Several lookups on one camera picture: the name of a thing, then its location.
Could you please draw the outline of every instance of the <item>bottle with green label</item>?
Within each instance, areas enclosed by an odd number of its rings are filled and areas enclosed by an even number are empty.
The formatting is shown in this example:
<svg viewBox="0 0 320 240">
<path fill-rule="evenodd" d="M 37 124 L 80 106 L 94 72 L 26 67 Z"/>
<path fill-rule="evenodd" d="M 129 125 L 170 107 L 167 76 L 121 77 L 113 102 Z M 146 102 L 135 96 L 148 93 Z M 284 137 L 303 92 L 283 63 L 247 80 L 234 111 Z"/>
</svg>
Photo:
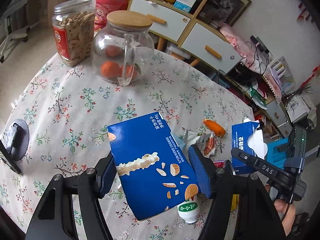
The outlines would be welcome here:
<svg viewBox="0 0 320 240">
<path fill-rule="evenodd" d="M 179 216 L 185 220 L 186 224 L 192 225 L 197 222 L 200 209 L 196 195 L 178 205 L 177 208 Z"/>
</svg>

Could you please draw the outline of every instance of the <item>drawer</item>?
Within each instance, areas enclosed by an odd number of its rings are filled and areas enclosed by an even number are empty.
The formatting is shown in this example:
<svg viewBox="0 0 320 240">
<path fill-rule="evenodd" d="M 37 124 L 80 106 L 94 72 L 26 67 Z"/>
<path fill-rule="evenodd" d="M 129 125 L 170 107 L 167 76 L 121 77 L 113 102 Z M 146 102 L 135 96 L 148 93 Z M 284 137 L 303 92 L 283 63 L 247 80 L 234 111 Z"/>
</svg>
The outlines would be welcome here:
<svg viewBox="0 0 320 240">
<path fill-rule="evenodd" d="M 267 104 L 266 112 L 276 126 L 279 126 L 287 121 L 287 117 L 285 116 L 282 108 L 278 106 L 276 100 L 273 100 L 270 104 Z"/>
<path fill-rule="evenodd" d="M 206 50 L 206 46 L 220 54 L 221 58 L 212 55 L 209 49 Z M 222 70 L 225 73 L 228 73 L 241 60 L 241 56 L 230 44 L 199 23 L 196 23 L 181 47 L 216 70 Z"/>
<path fill-rule="evenodd" d="M 282 135 L 284 136 L 284 138 L 289 137 L 289 134 L 292 130 L 291 125 L 289 124 L 289 122 L 285 122 L 281 125 L 278 126 L 279 131 L 282 133 Z"/>
<path fill-rule="evenodd" d="M 176 11 L 146 0 L 133 0 L 130 11 L 139 12 L 144 15 L 149 14 L 165 21 L 165 23 L 154 21 L 150 30 L 174 41 L 178 41 L 190 21 L 190 18 Z"/>
</svg>

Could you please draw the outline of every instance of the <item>wooden lid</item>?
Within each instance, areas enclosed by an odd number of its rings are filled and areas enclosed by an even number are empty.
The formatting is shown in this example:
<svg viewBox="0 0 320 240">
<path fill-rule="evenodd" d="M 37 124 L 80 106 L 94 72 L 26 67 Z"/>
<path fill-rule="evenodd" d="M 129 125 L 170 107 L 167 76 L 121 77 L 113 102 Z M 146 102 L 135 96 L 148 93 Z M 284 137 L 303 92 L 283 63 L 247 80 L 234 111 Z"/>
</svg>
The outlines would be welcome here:
<svg viewBox="0 0 320 240">
<path fill-rule="evenodd" d="M 107 15 L 107 21 L 126 29 L 143 30 L 151 27 L 152 21 L 145 15 L 132 11 L 114 11 Z"/>
</svg>

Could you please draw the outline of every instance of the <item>screw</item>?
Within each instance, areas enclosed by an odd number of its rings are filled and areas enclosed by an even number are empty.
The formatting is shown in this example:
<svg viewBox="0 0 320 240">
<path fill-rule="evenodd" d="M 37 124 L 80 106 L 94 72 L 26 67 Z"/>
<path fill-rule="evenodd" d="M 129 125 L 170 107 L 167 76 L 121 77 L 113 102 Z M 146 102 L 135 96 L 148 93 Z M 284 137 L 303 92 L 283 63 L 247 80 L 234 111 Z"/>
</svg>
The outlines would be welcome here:
<svg viewBox="0 0 320 240">
<path fill-rule="evenodd" d="M 61 174 L 56 174 L 56 175 L 53 176 L 53 179 L 54 180 L 59 180 L 59 179 L 61 179 L 61 177 L 62 177 Z"/>
<path fill-rule="evenodd" d="M 217 168 L 216 171 L 219 174 L 223 174 L 224 173 L 224 168 Z"/>
<path fill-rule="evenodd" d="M 250 179 L 257 180 L 258 179 L 257 174 L 251 173 L 250 174 Z"/>
<path fill-rule="evenodd" d="M 85 171 L 88 175 L 90 174 L 94 174 L 96 172 L 96 170 L 94 168 L 88 168 L 86 171 Z"/>
</svg>

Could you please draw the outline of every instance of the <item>tablecloth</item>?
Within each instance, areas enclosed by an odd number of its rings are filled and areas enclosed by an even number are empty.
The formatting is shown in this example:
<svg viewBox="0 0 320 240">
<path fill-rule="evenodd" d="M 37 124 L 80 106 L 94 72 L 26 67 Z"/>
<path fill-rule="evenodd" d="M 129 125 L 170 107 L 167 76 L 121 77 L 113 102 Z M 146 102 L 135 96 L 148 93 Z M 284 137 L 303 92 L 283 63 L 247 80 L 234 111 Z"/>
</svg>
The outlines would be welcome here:
<svg viewBox="0 0 320 240">
<path fill-rule="evenodd" d="M 222 139 L 222 154 L 217 151 L 215 160 L 231 158 L 231 125 L 242 122 L 244 116 L 253 117 L 252 109 L 231 92 L 185 62 L 157 50 L 145 77 L 126 87 L 102 80 L 90 59 L 71 68 L 54 55 L 24 90 L 7 122 L 6 129 L 15 119 L 24 119 L 30 141 L 18 162 L 22 175 L 0 164 L 0 205 L 26 232 L 55 174 L 75 176 L 94 167 L 110 151 L 108 125 L 155 111 L 180 138 L 186 129 L 208 131 L 203 119 L 216 120 L 227 133 Z M 194 225 L 184 224 L 176 208 L 137 221 L 124 192 L 117 189 L 119 184 L 116 176 L 111 191 L 100 200 L 115 240 L 198 238 L 211 200 L 198 197 L 200 216 Z M 73 200 L 78 235 L 86 239 L 77 196 Z M 236 212 L 232 212 L 226 239 L 232 238 L 235 217 Z"/>
</svg>

